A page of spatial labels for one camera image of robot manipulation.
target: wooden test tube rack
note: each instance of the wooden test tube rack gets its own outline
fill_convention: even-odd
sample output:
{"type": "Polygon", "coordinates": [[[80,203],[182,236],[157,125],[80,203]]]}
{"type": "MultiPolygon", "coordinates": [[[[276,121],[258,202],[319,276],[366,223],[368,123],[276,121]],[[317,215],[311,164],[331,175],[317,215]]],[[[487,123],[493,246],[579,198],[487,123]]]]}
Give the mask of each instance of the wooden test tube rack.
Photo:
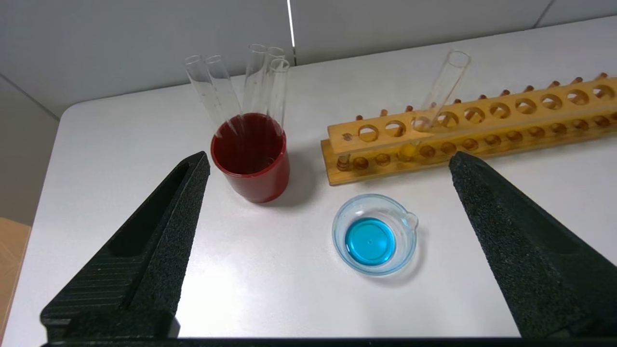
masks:
{"type": "Polygon", "coordinates": [[[479,157],[591,140],[617,130],[617,78],[555,81],[547,89],[505,90],[496,98],[444,106],[425,132],[412,128],[430,111],[388,115],[328,127],[321,141],[330,185],[445,165],[456,151],[479,157]]]}

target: petri dish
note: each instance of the petri dish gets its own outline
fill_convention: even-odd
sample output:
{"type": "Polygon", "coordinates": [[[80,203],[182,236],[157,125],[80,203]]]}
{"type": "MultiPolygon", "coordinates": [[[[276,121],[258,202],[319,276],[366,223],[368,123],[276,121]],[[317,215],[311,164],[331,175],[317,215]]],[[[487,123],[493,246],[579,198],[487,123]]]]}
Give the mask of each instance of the petri dish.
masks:
{"type": "Polygon", "coordinates": [[[380,194],[358,195],[334,218],[334,247],[351,268],[382,276],[402,269],[416,248],[418,217],[380,194]]]}

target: white table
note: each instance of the white table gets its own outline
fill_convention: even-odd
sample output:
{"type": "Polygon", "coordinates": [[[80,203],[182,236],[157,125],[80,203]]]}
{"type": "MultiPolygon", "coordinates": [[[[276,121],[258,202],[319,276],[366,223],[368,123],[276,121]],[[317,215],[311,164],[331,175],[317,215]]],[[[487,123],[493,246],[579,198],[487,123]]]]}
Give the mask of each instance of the white table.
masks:
{"type": "MultiPolygon", "coordinates": [[[[441,169],[330,187],[319,141],[330,124],[419,106],[450,47],[473,66],[457,97],[615,72],[617,17],[294,67],[286,131],[291,182],[272,203],[234,193],[213,166],[177,318],[181,337],[518,336],[441,169]],[[331,241],[339,207],[388,195],[420,217],[409,270],[367,278],[331,241]]],[[[240,89],[242,77],[233,79],[240,89]]],[[[42,308],[184,157],[208,151],[190,85],[83,102],[62,116],[3,347],[44,343],[42,308]]],[[[617,140],[489,163],[617,263],[617,140]]]]}

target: red cup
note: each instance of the red cup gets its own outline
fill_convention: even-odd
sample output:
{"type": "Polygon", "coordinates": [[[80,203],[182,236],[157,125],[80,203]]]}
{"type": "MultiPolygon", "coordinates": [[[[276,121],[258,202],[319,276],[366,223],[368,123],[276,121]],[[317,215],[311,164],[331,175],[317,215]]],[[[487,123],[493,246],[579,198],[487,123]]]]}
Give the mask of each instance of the red cup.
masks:
{"type": "Polygon", "coordinates": [[[218,135],[210,144],[212,160],[238,194],[252,203],[267,203],[283,194],[289,158],[285,132],[276,121],[244,114],[221,125],[218,135]]]}

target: test tube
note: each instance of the test tube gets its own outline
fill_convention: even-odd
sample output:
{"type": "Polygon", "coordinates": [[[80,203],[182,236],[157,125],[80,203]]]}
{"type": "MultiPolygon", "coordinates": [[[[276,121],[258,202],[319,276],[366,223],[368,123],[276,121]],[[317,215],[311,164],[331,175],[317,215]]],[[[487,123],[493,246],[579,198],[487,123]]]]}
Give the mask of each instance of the test tube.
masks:
{"type": "Polygon", "coordinates": [[[264,62],[268,49],[261,44],[249,46],[249,57],[246,63],[246,79],[244,80],[244,97],[242,98],[242,113],[265,113],[262,97],[259,95],[265,75],[264,62]]]}
{"type": "Polygon", "coordinates": [[[267,114],[271,87],[271,81],[268,81],[268,67],[273,59],[284,59],[285,51],[279,47],[266,48],[261,44],[250,45],[249,51],[242,113],[267,114]]]}
{"type": "Polygon", "coordinates": [[[205,60],[208,73],[227,119],[240,115],[240,103],[231,85],[231,78],[222,56],[212,56],[205,60]]]}
{"type": "Polygon", "coordinates": [[[238,134],[238,129],[230,122],[230,117],[235,115],[233,103],[229,107],[224,102],[229,97],[221,96],[215,88],[204,58],[202,56],[190,56],[184,60],[184,67],[201,103],[208,111],[210,125],[216,129],[215,136],[221,137],[218,129],[224,123],[228,123],[230,128],[238,134]]]}
{"type": "Polygon", "coordinates": [[[276,128],[278,136],[281,136],[283,132],[288,72],[289,62],[283,58],[272,59],[268,65],[267,90],[269,91],[269,100],[267,115],[278,123],[279,127],[276,128]]]}
{"type": "Polygon", "coordinates": [[[428,131],[437,122],[442,107],[446,104],[452,92],[463,78],[471,57],[461,51],[448,53],[439,75],[433,82],[431,92],[422,104],[422,110],[428,111],[425,116],[417,117],[412,121],[412,127],[418,132],[428,131]]]}

